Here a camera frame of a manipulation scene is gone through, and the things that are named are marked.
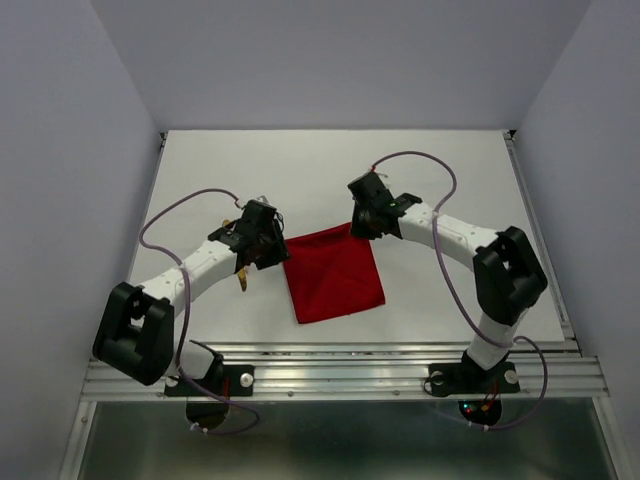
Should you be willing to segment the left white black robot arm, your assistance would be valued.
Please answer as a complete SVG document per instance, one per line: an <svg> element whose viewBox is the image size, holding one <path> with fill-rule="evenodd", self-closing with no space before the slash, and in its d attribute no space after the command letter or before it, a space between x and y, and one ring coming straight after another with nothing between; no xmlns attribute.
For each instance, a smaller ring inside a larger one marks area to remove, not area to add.
<svg viewBox="0 0 640 480"><path fill-rule="evenodd" d="M187 329L191 305L217 283L251 265L262 270L289 259L281 215L251 200L241 216L219 227L186 259L139 285L122 282L110 292L92 354L133 380L149 386L162 376L188 376L199 393L222 382L221 356L209 349L203 359L183 366L186 334L175 336L175 320Z"/></svg>

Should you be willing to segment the gold knife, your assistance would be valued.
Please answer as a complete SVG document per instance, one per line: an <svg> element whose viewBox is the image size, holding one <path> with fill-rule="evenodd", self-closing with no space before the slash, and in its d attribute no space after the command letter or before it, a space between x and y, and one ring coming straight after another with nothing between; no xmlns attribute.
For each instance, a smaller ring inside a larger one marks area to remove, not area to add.
<svg viewBox="0 0 640 480"><path fill-rule="evenodd" d="M242 292L246 292L248 288L248 268L242 267L237 272L238 281Z"/></svg>

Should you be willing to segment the red cloth napkin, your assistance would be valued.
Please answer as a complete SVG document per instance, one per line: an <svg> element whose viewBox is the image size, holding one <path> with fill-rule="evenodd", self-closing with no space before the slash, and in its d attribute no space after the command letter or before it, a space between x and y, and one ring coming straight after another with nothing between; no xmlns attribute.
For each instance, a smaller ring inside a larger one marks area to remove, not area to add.
<svg viewBox="0 0 640 480"><path fill-rule="evenodd" d="M283 263L298 324L308 325L380 307L385 293L371 243L351 225L290 238Z"/></svg>

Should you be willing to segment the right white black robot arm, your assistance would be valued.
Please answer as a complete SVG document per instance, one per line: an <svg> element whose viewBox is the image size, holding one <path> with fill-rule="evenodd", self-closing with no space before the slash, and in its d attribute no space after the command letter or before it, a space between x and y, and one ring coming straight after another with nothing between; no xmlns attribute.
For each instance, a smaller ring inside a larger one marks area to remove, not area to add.
<svg viewBox="0 0 640 480"><path fill-rule="evenodd" d="M392 195L379 175L368 172L348 184L354 200L351 235L374 240L392 235L430 247L451 293L474 338L458 364L463 384L482 390L496 378L528 310L547 289L548 280L523 230L503 231L472 225L440 212L412 194ZM445 260L471 271L478 322L471 319L455 291Z"/></svg>

